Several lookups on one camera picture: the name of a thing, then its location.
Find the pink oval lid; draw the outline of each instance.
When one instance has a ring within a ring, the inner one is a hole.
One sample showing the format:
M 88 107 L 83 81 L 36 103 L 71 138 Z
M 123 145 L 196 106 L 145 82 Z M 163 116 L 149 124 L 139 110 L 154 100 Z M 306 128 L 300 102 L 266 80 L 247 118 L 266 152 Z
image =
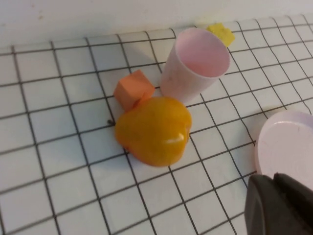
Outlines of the pink oval lid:
M 255 148 L 257 172 L 285 173 L 313 189 L 313 116 L 283 111 L 262 127 Z

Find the table surface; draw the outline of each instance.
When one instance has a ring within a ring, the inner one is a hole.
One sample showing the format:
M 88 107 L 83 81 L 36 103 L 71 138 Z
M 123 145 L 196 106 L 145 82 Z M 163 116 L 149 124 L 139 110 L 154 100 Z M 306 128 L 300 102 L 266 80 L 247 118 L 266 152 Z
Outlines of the table surface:
M 245 235 L 262 125 L 282 110 L 313 112 L 312 23 L 225 23 L 230 68 L 186 103 L 190 140 L 164 168 L 115 141 L 113 90 L 141 69 L 160 95 L 182 28 L 0 48 L 0 234 Z

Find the yellow foam piece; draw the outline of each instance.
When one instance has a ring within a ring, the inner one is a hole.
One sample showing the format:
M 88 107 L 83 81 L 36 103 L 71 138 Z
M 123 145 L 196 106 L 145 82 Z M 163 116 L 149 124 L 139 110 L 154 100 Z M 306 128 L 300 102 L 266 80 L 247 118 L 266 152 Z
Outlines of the yellow foam piece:
M 206 30 L 217 36 L 224 43 L 225 47 L 229 47 L 229 45 L 235 40 L 235 36 L 230 29 L 225 28 L 222 23 L 209 25 Z

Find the plastic cup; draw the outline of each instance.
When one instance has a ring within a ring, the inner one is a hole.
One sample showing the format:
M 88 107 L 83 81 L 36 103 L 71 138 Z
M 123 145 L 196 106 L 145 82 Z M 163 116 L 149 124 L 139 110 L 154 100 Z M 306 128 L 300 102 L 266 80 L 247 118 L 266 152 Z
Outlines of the plastic cup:
M 167 59 L 160 88 L 164 96 L 187 102 L 226 73 L 227 48 L 211 32 L 189 28 L 181 32 Z

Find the orange cube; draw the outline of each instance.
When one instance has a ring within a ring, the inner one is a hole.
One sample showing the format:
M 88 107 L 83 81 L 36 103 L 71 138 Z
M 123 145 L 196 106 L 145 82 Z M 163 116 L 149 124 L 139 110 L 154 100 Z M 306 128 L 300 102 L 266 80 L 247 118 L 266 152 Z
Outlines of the orange cube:
M 114 96 L 124 110 L 128 111 L 138 103 L 150 98 L 154 91 L 154 86 L 142 71 L 137 70 L 118 82 Z

